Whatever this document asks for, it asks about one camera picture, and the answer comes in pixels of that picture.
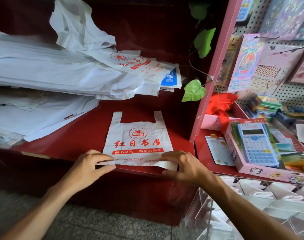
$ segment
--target person's left hand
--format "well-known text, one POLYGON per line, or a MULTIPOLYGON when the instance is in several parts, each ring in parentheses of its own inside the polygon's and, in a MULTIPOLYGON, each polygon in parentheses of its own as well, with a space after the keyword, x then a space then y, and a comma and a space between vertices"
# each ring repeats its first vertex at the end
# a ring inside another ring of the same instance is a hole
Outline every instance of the person's left hand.
POLYGON ((60 190, 73 195, 93 184, 102 175, 114 170, 116 168, 115 165, 105 165, 99 169, 95 169, 97 162, 112 160, 114 158, 109 155, 102 154, 96 150, 90 150, 75 161, 74 165, 57 185, 60 190))

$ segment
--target green leaf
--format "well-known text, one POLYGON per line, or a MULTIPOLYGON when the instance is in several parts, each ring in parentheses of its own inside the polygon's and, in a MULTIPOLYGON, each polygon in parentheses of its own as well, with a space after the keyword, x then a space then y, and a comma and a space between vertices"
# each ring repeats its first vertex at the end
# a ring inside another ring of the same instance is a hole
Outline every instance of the green leaf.
POLYGON ((202 30, 194 40, 194 47, 198 50, 199 57, 206 57, 211 50, 211 40, 216 28, 202 30))
POLYGON ((206 15, 208 13, 208 7, 210 4, 207 3, 189 3, 189 8, 192 17, 195 19, 198 19, 199 21, 206 18, 206 15))
POLYGON ((184 88, 182 102, 198 101, 206 95, 206 89, 198 79, 190 81, 184 88))

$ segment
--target floor tile line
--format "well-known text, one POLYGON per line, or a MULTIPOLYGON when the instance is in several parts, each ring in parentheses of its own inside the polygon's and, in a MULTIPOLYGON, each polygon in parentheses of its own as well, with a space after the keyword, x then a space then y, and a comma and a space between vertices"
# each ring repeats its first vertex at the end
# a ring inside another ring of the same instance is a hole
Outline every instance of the floor tile line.
POLYGON ((135 240, 134 238, 128 238, 128 237, 126 237, 126 236, 120 236, 120 235, 116 235, 116 234, 113 234, 113 233, 100 231, 100 230, 93 229, 93 228, 90 228, 90 227, 81 226, 81 225, 79 225, 79 224, 70 223, 70 222, 65 222, 65 221, 62 221, 62 220, 59 220, 59 219, 58 219, 58 221, 59 221, 59 222, 62 222, 62 223, 65 223, 65 224, 68 224, 68 225, 72 225, 72 226, 77 226, 77 227, 85 228, 85 229, 92 230, 92 231, 96 231, 96 232, 101 232, 101 233, 105 233, 105 234, 110 234, 110 235, 117 236, 117 237, 120 237, 120 238, 125 238, 125 239, 129 239, 129 240, 135 240))

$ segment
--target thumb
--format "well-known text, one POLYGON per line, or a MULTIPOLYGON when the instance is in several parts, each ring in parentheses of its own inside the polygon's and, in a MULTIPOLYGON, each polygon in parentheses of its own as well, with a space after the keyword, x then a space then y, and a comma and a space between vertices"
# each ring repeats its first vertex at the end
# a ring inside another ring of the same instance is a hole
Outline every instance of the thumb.
POLYGON ((95 180, 97 180, 99 177, 101 177, 102 175, 109 173, 111 171, 113 171, 116 168, 115 165, 105 165, 99 169, 94 170, 94 178, 95 180))
POLYGON ((177 180, 179 172, 174 171, 174 170, 164 170, 164 171, 162 171, 162 174, 166 177, 177 180))

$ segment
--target blue label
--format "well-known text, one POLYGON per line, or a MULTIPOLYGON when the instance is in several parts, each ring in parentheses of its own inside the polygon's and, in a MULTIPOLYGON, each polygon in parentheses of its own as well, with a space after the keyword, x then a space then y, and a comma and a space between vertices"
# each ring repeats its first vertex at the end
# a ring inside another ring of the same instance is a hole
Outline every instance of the blue label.
POLYGON ((163 78, 161 86, 175 86, 177 84, 176 68, 174 68, 170 73, 166 74, 165 78, 163 78))

